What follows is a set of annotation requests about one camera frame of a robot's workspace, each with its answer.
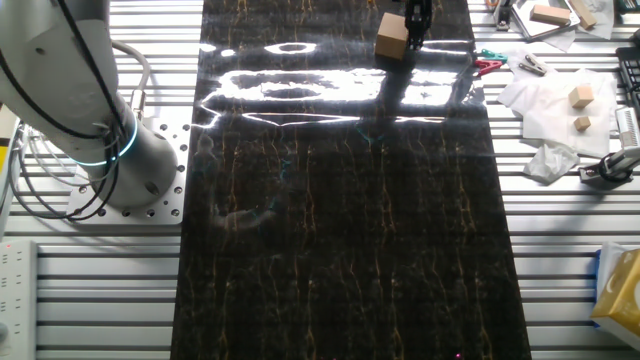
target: black marble surface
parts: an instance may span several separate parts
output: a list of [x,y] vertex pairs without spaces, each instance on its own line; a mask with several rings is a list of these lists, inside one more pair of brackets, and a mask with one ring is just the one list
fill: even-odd
[[384,12],[205,1],[172,359],[531,358],[467,4]]

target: mounting plate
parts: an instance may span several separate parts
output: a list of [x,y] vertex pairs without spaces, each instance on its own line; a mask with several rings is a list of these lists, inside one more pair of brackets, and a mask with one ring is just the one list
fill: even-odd
[[[167,192],[157,201],[140,208],[116,209],[109,205],[104,207],[102,216],[96,215],[90,219],[79,221],[78,225],[177,225],[182,223],[182,213],[184,208],[184,189],[187,179],[187,167],[189,158],[189,139],[191,136],[191,119],[187,121],[176,121],[161,118],[148,118],[143,120],[143,124],[151,131],[157,132],[169,141],[171,147],[178,157],[178,169],[176,177]],[[78,166],[77,173],[84,173]],[[84,181],[76,176],[76,182]],[[95,194],[91,187],[74,188],[67,205],[67,214],[75,209],[81,208]],[[82,214],[91,214],[95,211],[100,202],[96,201],[92,206],[83,211]]]

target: power strip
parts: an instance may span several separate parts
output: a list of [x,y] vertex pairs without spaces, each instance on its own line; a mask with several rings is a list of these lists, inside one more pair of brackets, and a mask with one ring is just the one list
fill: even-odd
[[36,358],[37,258],[32,241],[0,242],[0,360]]

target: yellow box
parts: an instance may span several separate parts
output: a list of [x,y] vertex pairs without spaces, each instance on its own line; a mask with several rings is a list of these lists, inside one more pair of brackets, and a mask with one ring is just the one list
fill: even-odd
[[640,350],[640,250],[620,256],[591,319]]

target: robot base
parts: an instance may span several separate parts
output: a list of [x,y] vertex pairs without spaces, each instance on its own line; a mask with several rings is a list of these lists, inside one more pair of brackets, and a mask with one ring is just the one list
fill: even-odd
[[[158,134],[164,136],[176,153],[178,158],[178,169],[176,177],[169,190],[161,195],[156,201],[144,207],[135,209],[117,209],[106,205],[103,212],[98,215],[79,221],[75,224],[81,225],[170,225],[175,226],[182,223],[182,213],[184,208],[184,189],[187,178],[187,167],[189,158],[189,139],[191,136],[191,118],[186,121],[167,121],[166,119],[150,118],[144,119],[144,125]],[[77,173],[83,173],[78,166]],[[80,177],[75,178],[76,182],[83,182]],[[74,188],[67,205],[67,213],[82,207],[94,195],[91,187]],[[90,214],[100,206],[101,201],[96,202],[82,212]]]
[[623,179],[619,182],[607,181],[599,173],[600,164],[591,165],[587,167],[578,168],[578,173],[580,174],[580,181],[583,184],[587,184],[593,188],[602,189],[602,190],[613,190],[620,185],[624,185],[633,180],[633,176],[630,175],[626,179]]

